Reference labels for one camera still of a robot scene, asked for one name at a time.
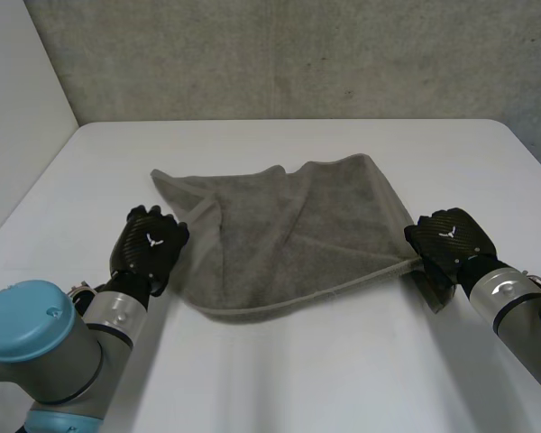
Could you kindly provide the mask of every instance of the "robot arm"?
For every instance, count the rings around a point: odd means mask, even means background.
[[[186,225],[159,207],[133,209],[111,255],[111,279],[82,318],[70,297],[46,281],[0,291],[0,381],[17,383],[35,399],[19,431],[98,431],[150,296],[164,291],[187,240]]]
[[[405,237],[423,258],[438,297],[461,284],[471,305],[541,385],[541,286],[501,262],[461,209],[422,216]]]

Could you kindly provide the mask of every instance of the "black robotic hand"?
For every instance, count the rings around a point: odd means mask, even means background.
[[[110,272],[131,272],[149,283],[152,296],[160,296],[188,237],[187,225],[164,216],[160,207],[135,207],[110,256]]]
[[[469,259],[497,259],[495,245],[464,210],[439,210],[405,227],[405,238],[423,258],[427,277],[440,290],[459,283],[459,271]]]

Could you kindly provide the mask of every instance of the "white table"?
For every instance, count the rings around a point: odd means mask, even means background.
[[[541,166],[487,120],[150,122],[80,128],[0,230],[0,289],[108,279],[149,173],[251,173],[369,154],[417,218],[462,207],[501,260],[541,276]],[[256,325],[155,299],[104,432],[541,432],[541,389],[458,291],[429,313],[409,279]],[[0,384],[0,432],[30,400]]]

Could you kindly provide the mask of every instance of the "blue joint cap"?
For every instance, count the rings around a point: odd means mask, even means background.
[[[70,298],[51,282],[23,281],[0,290],[0,363],[20,363],[48,353],[76,319]]]
[[[28,433],[97,433],[102,420],[46,410],[30,410],[24,428]]]

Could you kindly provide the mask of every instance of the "gray towel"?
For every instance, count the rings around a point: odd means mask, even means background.
[[[291,174],[151,175],[190,230],[170,281],[211,318],[273,318],[419,265],[403,237],[413,222],[366,155]]]

